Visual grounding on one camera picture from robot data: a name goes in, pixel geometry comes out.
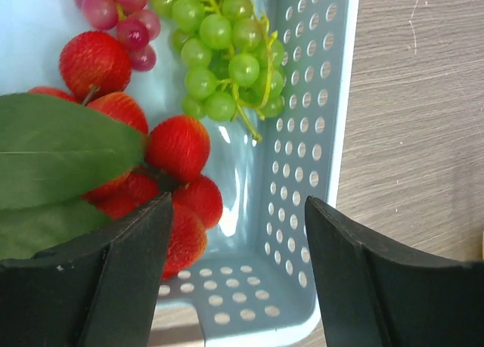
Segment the red strawberries pile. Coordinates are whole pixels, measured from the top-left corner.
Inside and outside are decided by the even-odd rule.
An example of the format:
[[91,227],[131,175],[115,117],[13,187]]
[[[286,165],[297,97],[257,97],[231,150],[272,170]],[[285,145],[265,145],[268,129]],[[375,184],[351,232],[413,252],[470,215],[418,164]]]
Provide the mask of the red strawberries pile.
[[131,67],[128,52],[119,41],[102,31],[87,31],[73,37],[60,52],[59,70],[69,90],[37,86],[30,91],[74,104],[92,93],[89,109],[146,137],[146,164],[89,191],[85,198],[111,218],[119,218],[160,192],[150,169],[174,178],[178,183],[172,193],[174,226],[162,274],[168,280],[204,254],[206,233],[222,217],[222,195],[217,184],[202,173],[211,151],[204,125],[192,116],[177,115],[149,129],[141,106],[125,92]]

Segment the purple grape bunch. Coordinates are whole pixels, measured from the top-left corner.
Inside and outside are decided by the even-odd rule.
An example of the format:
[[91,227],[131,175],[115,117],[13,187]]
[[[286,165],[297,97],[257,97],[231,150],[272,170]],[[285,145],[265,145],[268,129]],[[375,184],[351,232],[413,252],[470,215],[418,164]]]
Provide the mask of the purple grape bunch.
[[98,30],[112,30],[127,50],[132,67],[147,72],[157,62],[150,43],[161,33],[157,14],[148,0],[74,0],[87,22]]

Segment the green grape bunch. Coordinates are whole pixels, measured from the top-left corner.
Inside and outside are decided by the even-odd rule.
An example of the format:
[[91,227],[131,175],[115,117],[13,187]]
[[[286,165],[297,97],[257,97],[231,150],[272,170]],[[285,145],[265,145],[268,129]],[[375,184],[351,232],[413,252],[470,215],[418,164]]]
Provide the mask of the green grape bunch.
[[284,46],[266,13],[252,0],[150,0],[175,25],[172,47],[187,67],[184,114],[215,122],[240,119],[255,141],[262,136],[248,117],[276,117],[284,102]]

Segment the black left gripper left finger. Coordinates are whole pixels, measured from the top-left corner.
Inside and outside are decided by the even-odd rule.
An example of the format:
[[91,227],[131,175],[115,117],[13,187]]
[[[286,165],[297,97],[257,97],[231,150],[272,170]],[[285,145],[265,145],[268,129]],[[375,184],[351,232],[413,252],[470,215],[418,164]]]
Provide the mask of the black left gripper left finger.
[[1,262],[3,346],[145,346],[172,229],[162,193],[110,225]]

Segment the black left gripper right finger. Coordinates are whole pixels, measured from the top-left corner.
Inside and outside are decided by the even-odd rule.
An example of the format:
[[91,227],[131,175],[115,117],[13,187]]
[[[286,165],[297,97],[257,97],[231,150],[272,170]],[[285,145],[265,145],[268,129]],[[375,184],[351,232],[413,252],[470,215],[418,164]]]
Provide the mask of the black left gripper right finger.
[[316,197],[306,232],[329,346],[481,346],[483,263],[406,246]]

